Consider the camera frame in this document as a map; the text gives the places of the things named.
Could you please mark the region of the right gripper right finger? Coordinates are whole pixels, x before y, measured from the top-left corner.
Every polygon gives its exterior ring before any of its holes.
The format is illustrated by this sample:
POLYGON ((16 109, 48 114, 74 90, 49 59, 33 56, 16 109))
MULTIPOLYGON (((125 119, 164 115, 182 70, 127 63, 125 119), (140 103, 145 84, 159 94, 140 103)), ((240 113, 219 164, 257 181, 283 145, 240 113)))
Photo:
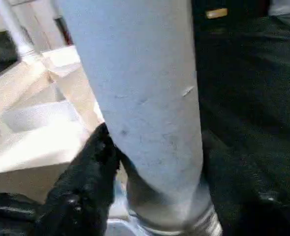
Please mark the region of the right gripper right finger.
POLYGON ((254 156, 202 132, 203 175, 224 236, 290 236, 290 196, 254 156))

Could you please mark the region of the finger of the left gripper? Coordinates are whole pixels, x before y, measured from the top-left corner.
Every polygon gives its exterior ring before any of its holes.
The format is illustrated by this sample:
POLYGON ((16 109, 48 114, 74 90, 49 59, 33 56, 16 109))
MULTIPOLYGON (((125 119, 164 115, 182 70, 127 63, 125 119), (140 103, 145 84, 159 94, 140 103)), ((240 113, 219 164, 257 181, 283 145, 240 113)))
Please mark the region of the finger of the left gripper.
POLYGON ((0 221, 35 222, 51 212, 49 206, 21 194, 0 194, 0 221))

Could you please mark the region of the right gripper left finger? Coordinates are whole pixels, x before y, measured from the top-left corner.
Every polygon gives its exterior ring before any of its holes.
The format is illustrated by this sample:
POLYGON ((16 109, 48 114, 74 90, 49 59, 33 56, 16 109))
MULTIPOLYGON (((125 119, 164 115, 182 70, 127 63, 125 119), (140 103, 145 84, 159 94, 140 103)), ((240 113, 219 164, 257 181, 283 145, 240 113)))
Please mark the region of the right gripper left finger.
POLYGON ((118 149, 102 123, 47 194, 34 235, 104 235, 119 165, 118 149))

